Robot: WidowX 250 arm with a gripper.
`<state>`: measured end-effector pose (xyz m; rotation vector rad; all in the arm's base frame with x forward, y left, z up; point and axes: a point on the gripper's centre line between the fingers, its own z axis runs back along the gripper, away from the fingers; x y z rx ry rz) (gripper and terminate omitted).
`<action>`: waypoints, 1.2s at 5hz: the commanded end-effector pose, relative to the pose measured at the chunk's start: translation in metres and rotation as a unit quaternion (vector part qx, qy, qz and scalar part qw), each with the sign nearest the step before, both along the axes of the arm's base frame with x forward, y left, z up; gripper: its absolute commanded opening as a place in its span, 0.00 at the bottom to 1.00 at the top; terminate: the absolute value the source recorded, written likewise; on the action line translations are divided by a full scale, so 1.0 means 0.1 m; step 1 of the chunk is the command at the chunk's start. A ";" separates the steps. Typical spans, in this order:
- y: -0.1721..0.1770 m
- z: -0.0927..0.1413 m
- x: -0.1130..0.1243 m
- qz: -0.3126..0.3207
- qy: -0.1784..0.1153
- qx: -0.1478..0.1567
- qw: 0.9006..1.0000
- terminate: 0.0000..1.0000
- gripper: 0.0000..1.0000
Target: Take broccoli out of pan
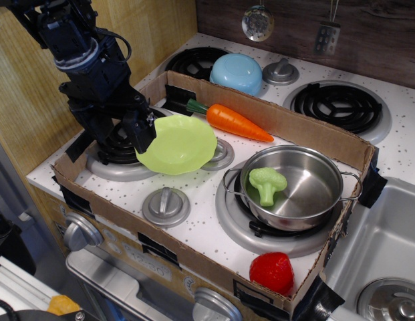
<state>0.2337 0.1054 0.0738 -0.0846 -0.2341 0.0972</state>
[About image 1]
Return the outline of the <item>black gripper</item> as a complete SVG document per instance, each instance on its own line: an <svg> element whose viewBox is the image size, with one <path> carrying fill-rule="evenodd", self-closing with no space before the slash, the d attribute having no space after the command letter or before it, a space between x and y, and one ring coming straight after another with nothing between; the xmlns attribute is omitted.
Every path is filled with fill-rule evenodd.
<svg viewBox="0 0 415 321"><path fill-rule="evenodd" d="M69 100L72 114L82 127L105 144L119 120L139 154L147 151L156 138L154 113L145 97L130 85L128 64L105 59L67 73L70 81L59 90Z"/></svg>

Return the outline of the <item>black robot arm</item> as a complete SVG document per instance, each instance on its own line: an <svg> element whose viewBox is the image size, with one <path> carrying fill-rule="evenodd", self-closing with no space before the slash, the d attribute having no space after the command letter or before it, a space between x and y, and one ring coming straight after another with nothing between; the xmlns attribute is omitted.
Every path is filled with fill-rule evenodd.
<svg viewBox="0 0 415 321"><path fill-rule="evenodd" d="M130 143L146 152L156 138L154 115L143 95L130 85L122 36L96 26L90 1L0 1L69 80L59 86L74 118L99 143L119 120Z"/></svg>

